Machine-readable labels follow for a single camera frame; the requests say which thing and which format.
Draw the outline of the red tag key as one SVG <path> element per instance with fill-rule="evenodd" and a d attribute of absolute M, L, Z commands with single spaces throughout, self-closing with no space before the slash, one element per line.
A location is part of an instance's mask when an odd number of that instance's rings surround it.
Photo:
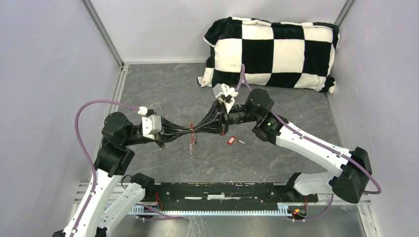
<path fill-rule="evenodd" d="M 240 138 L 235 137 L 235 136 L 231 136 L 228 141 L 227 144 L 228 145 L 233 145 L 234 143 L 241 143 L 241 144 L 245 144 L 244 141 L 242 141 Z"/>

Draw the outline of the red grey keyring holder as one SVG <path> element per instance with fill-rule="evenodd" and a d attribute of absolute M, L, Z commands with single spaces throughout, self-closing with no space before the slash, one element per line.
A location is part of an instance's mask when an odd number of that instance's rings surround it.
<path fill-rule="evenodd" d="M 189 142 L 189 154 L 190 154 L 190 159 L 191 160 L 196 160 L 197 159 L 197 156 L 196 156 L 196 153 L 195 153 L 196 145 L 197 145 L 197 140 L 196 140 L 195 133 L 194 133 L 194 125 L 191 122 L 190 123 L 190 142 Z"/>

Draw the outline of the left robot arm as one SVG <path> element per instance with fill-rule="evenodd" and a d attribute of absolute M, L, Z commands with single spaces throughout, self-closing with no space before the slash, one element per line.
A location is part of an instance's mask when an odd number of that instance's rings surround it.
<path fill-rule="evenodd" d="M 157 143 L 161 148 L 178 137 L 190 133 L 190 128 L 179 126 L 151 113 L 141 113 L 142 122 L 133 124 L 121 112 L 109 114 L 102 128 L 102 145 L 95 160 L 90 160 L 92 178 L 88 190 L 68 225 L 53 234 L 55 237 L 109 237 L 126 214 L 141 201 L 154 201 L 145 208 L 160 214 L 163 192 L 155 180 L 137 173 L 130 177 L 123 193 L 107 207 L 108 200 L 125 177 L 135 153 L 129 146 Z"/>

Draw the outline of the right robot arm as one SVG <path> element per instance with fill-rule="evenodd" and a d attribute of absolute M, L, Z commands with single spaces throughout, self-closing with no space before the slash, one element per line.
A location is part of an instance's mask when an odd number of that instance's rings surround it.
<path fill-rule="evenodd" d="M 353 150 L 327 143 L 304 132 L 272 111 L 274 101 L 264 89 L 254 89 L 243 105 L 227 106 L 220 93 L 207 115 L 193 128 L 193 133 L 224 135 L 228 126 L 255 122 L 252 131 L 258 139 L 290 149 L 325 169 L 325 172 L 296 173 L 286 186 L 286 197 L 299 201 L 311 194 L 334 194 L 357 204 L 369 181 L 372 168 L 368 152 L 360 147 Z"/>

